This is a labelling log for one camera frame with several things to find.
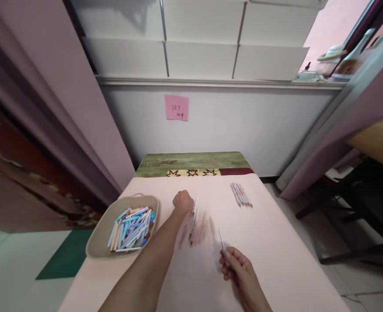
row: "floor mat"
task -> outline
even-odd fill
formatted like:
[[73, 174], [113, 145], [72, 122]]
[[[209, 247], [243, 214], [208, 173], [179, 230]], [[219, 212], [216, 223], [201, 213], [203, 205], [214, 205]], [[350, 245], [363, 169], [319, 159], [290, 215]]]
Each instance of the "floor mat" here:
[[73, 230], [51, 257], [36, 280], [75, 277], [85, 258], [85, 247], [93, 230]]

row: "pink tablecloth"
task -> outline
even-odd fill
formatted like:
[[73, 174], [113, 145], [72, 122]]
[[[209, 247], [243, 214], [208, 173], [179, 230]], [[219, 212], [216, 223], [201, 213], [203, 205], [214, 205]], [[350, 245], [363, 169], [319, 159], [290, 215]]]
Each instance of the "pink tablecloth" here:
[[[238, 207], [231, 182], [242, 184], [253, 209]], [[199, 194], [200, 213], [207, 210], [226, 245], [240, 249], [252, 261], [273, 311], [349, 312], [255, 174], [133, 178], [121, 196], [138, 192], [156, 196], [160, 201], [158, 226], [168, 218], [173, 196], [183, 189], [193, 198]], [[180, 235], [157, 311], [240, 311], [231, 283], [225, 282], [220, 273], [220, 238], [209, 235], [203, 244], [193, 248], [184, 244], [179, 250]], [[134, 259], [86, 259], [59, 312], [96, 312]]]

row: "sticky note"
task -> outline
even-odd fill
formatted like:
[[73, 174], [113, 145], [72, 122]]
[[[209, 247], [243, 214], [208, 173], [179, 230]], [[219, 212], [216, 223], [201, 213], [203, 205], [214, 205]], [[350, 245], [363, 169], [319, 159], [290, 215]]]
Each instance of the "sticky note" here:
[[164, 95], [167, 119], [188, 121], [188, 97]]

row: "beige basket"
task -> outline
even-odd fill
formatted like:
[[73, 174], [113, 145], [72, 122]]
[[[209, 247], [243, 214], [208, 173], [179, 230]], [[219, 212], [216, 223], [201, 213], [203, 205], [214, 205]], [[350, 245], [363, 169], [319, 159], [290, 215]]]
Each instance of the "beige basket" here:
[[[88, 244], [86, 245], [86, 255], [94, 260], [107, 260], [107, 259], [120, 259], [129, 257], [137, 254], [142, 250], [133, 250], [128, 252], [114, 252], [110, 251], [108, 247], [108, 241], [112, 229], [114, 227], [114, 222], [117, 217], [119, 217], [125, 210], [129, 207], [132, 209], [139, 207], [150, 207], [153, 209], [156, 218], [154, 221], [154, 226], [149, 231], [150, 238], [156, 228], [158, 222], [158, 199], [154, 196], [144, 195], [141, 193], [135, 194], [130, 197], [123, 197], [114, 202], [109, 208], [106, 210], [101, 220], [97, 224], [95, 230], [93, 231], [91, 237], [89, 238]], [[137, 242], [134, 247], [139, 247], [141, 242]]]

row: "curtain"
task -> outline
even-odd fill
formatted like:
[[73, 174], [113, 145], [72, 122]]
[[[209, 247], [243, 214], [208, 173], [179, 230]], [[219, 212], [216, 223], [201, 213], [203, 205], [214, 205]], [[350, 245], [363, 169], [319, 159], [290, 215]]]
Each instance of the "curtain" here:
[[316, 122], [276, 185], [293, 200], [352, 148], [346, 140], [383, 119], [383, 42]]
[[134, 175], [61, 1], [0, 1], [0, 102], [106, 205]]

